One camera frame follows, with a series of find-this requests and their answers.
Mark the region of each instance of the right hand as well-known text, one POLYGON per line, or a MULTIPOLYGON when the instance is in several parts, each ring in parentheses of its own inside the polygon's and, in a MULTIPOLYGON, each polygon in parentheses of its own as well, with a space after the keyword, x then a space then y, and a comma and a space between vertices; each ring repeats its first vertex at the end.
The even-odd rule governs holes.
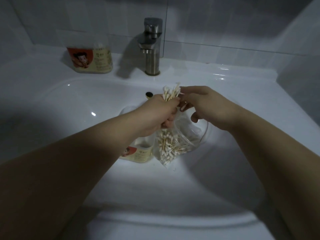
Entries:
POLYGON ((194 107, 195 113, 191 116, 191 120, 195 123, 199 119, 205 119, 214 126, 222 130, 231 130, 238 120, 238 116, 243 109, 239 105, 226 99, 218 92, 207 86, 190 86, 180 87, 181 98, 179 107, 186 107, 181 110, 186 111, 194 107))

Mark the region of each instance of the faucet spout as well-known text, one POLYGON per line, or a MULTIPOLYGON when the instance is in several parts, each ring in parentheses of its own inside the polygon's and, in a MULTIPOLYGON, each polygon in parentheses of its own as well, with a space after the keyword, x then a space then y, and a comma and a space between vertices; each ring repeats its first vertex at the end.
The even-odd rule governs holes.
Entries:
POLYGON ((138 45, 146 56, 146 71, 150 76, 160 74, 160 44, 162 37, 162 19, 146 17, 144 19, 145 31, 138 37, 138 45))

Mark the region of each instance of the forearm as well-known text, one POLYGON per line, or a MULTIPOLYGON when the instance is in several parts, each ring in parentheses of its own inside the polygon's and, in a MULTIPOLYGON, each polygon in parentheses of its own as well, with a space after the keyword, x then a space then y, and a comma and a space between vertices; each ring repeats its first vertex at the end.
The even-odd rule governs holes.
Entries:
POLYGON ((0 166, 0 238, 54 238, 139 135, 122 115, 0 166))
POLYGON ((295 237, 319 237, 320 177, 316 172, 320 172, 320 158, 280 129, 245 109, 230 133, 295 237))

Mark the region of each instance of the hand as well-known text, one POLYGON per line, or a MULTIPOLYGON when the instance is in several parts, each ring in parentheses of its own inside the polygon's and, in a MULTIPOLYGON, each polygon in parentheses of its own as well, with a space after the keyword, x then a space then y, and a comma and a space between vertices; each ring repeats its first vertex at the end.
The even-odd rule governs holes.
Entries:
POLYGON ((135 110, 143 123, 141 137, 149 136, 158 129, 171 128, 177 113, 180 98, 164 101, 161 94, 156 94, 135 110))
POLYGON ((230 130, 235 126, 242 107, 206 86, 180 88, 184 94, 179 96, 179 107, 185 105, 182 112, 195 108, 196 112, 191 116, 193 122, 205 119, 222 130, 230 130))

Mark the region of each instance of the container label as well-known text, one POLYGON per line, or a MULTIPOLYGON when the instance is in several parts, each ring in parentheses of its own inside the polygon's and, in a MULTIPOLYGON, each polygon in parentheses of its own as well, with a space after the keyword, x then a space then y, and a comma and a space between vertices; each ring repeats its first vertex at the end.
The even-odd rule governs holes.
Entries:
POLYGON ((78 72, 107 73, 112 70, 111 52, 107 48, 67 48, 75 70, 78 72))
POLYGON ((144 163, 148 161, 149 157, 151 156, 152 148, 153 146, 150 148, 128 146, 124 150, 120 158, 129 160, 129 161, 134 161, 137 163, 144 163))

